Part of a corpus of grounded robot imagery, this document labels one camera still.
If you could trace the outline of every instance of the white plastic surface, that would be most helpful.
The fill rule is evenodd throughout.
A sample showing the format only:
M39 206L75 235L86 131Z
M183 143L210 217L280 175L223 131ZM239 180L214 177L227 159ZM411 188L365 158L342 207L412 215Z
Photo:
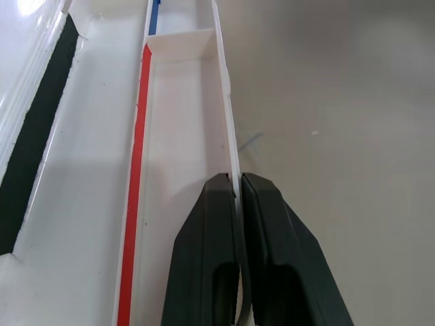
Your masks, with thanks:
M19 264L0 274L1 326L116 324L144 20L145 4L93 20L89 39L78 39L14 249Z
M63 0L0 1L0 181L65 23Z
M80 36L89 38L89 28L94 20L129 16L143 11L147 3L147 0L72 0L69 13Z

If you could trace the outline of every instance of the black rubber strip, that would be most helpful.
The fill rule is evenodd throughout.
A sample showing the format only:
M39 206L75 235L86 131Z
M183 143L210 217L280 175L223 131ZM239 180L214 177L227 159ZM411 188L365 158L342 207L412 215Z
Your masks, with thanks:
M14 250L73 62L78 36L73 20L68 15L7 164L0 185L0 255Z

